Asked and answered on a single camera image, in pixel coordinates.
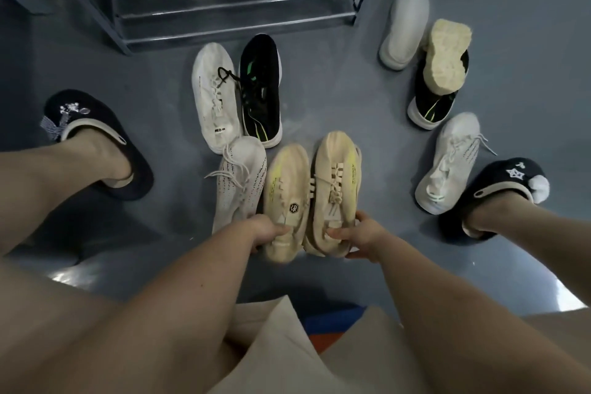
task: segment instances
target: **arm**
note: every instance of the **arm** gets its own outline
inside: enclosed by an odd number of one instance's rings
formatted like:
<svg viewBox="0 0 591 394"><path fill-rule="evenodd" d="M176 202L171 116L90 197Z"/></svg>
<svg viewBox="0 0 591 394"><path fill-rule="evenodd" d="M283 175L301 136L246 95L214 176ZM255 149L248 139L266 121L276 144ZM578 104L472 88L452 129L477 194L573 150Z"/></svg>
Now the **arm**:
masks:
<svg viewBox="0 0 591 394"><path fill-rule="evenodd" d="M232 223L28 377L25 392L196 392L226 334L253 245L285 234Z"/></svg>
<svg viewBox="0 0 591 394"><path fill-rule="evenodd" d="M587 393L591 375L462 278L443 270L363 212L330 230L379 262L415 355L437 392Z"/></svg>

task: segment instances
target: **beige sneaker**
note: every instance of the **beige sneaker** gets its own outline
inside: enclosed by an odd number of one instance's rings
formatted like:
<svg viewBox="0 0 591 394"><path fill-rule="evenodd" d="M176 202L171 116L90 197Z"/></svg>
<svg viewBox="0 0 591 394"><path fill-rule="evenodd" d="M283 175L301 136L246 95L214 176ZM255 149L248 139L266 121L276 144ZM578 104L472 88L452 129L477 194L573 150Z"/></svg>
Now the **beige sneaker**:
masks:
<svg viewBox="0 0 591 394"><path fill-rule="evenodd" d="M302 249L313 184L304 147L296 143L283 147L267 172L263 211L273 223L292 226L292 231L265 245L265 254L272 261L291 262Z"/></svg>
<svg viewBox="0 0 591 394"><path fill-rule="evenodd" d="M355 225L355 211L361 187L361 151L343 131L329 133L316 154L316 194L313 234L305 241L306 251L344 257L350 244L331 239L327 227Z"/></svg>
<svg viewBox="0 0 591 394"><path fill-rule="evenodd" d="M472 41L469 26L438 19L429 35L427 63L423 71L425 84L436 95L456 92L466 80L462 54Z"/></svg>

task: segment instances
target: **person's right hand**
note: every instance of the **person's right hand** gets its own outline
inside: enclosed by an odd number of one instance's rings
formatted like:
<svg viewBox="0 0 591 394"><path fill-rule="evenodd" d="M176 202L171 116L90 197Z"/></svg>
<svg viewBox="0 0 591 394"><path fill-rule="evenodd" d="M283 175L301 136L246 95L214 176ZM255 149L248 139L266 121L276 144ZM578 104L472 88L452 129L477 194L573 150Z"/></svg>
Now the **person's right hand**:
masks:
<svg viewBox="0 0 591 394"><path fill-rule="evenodd" d="M378 261L376 249L384 242L388 231L364 211L358 210L355 213L355 218L360 221L357 226L340 229L328 228L326 233L333 239L347 240L352 246L359 249L359 251L350 252L347 255L348 259L369 259L370 262L375 263Z"/></svg>

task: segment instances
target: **person's right arm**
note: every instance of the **person's right arm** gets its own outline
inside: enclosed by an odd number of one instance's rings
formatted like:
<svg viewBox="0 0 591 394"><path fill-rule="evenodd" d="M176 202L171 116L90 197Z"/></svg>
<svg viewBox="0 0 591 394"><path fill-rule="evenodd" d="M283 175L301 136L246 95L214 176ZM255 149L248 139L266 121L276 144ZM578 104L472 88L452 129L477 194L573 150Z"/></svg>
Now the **person's right arm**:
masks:
<svg viewBox="0 0 591 394"><path fill-rule="evenodd" d="M382 266L410 345L437 392L589 393L591 373L464 279L440 268L363 212L349 240Z"/></svg>

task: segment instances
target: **star charm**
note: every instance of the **star charm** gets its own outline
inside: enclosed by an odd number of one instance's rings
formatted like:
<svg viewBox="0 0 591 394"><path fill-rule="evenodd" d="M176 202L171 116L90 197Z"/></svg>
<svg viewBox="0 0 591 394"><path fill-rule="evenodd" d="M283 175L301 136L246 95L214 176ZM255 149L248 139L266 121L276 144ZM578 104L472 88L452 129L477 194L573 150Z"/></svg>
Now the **star charm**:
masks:
<svg viewBox="0 0 591 394"><path fill-rule="evenodd" d="M506 172L510 177L520 179L521 181L523 181L523 177L525 176L525 173L521 173L517 168L512 168Z"/></svg>

